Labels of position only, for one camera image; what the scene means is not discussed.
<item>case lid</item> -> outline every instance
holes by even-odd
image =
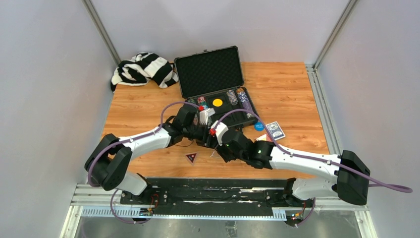
[[[236,46],[179,57],[174,60],[174,64],[183,98],[244,84]]]

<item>yellow circle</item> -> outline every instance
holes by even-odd
[[[223,101],[220,100],[219,98],[213,100],[213,106],[215,107],[220,107],[222,106],[222,104],[223,104]]]

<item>wooden table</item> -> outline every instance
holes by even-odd
[[[277,121],[286,137],[284,146],[314,153],[328,154],[318,111],[305,65],[303,63],[243,62],[245,87],[265,123]],[[162,109],[176,101],[184,101],[179,84],[160,89],[154,82],[146,86],[118,85],[105,123],[103,135],[129,136],[151,130],[160,122]],[[169,108],[164,119],[176,115],[181,105]],[[254,139],[262,135],[253,126],[244,134]],[[184,138],[180,145],[188,145]],[[194,165],[185,154],[198,152]],[[146,177],[201,177],[287,179],[313,176],[290,170],[254,169],[236,160],[225,163],[213,150],[195,145],[171,146],[145,154],[129,165],[129,171]]]

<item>white wall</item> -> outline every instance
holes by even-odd
[[[121,59],[239,47],[242,61],[313,63],[348,0],[93,0]]]
[[[319,72],[343,148],[379,180],[369,190],[380,238],[419,237],[420,1],[361,0]]]
[[[80,0],[2,0],[0,32],[0,234],[58,237],[115,65]]]

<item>robotic arm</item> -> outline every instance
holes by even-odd
[[[148,184],[141,175],[127,172],[129,162],[152,150],[170,147],[187,137],[196,140],[200,146],[215,149],[225,162],[240,159],[257,169],[289,169],[317,176],[312,179],[287,180],[283,199],[291,206],[302,204],[302,201],[312,197],[339,197],[352,204],[366,204],[368,180],[334,165],[344,164],[369,176],[369,169],[355,153],[345,150],[342,155],[322,155],[283,147],[287,151],[285,153],[273,142],[253,142],[242,132],[228,129],[221,122],[216,121],[210,125],[208,119],[211,109],[202,110],[200,123],[194,125],[196,113],[195,107],[184,105],[177,116],[170,117],[159,130],[156,127],[148,132],[121,138],[113,134],[104,136],[85,163],[85,169],[88,171],[94,159],[107,147],[118,141],[126,141],[113,146],[99,157],[92,168],[92,179],[106,191],[118,188],[140,195]],[[320,161],[305,156],[320,158]]]

